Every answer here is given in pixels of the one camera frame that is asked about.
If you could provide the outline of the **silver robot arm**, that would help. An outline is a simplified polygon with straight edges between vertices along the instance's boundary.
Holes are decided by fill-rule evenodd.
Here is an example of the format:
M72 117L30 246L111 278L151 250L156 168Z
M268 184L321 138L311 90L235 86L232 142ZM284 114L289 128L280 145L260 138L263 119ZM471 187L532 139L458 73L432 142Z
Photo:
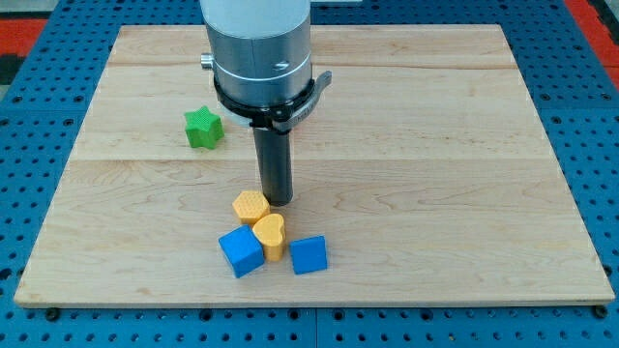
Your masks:
M229 99L273 106L310 84L310 0L201 0L215 80Z

